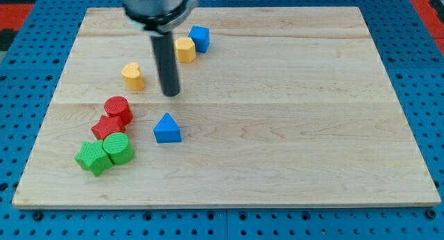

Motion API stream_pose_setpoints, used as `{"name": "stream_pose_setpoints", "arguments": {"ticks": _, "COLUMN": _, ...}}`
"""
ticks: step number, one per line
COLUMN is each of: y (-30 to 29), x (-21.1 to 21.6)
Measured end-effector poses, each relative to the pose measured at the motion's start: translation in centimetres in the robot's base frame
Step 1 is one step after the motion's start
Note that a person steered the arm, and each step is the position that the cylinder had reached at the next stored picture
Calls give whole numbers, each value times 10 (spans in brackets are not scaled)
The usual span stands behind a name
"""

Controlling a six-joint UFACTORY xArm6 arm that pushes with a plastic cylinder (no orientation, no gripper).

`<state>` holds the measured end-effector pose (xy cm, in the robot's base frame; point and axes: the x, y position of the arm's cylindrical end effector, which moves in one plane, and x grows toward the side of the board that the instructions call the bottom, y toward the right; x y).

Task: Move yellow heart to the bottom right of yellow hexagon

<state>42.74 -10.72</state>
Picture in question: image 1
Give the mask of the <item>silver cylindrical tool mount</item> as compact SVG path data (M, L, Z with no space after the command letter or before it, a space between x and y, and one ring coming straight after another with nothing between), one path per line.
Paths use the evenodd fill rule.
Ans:
M137 29L165 35L185 22L199 0L122 0L125 15Z

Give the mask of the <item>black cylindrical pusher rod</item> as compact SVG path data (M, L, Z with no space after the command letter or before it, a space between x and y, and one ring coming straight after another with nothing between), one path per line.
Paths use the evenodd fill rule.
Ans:
M176 96L180 93L180 81L173 44L173 33L151 36L157 73L163 95Z

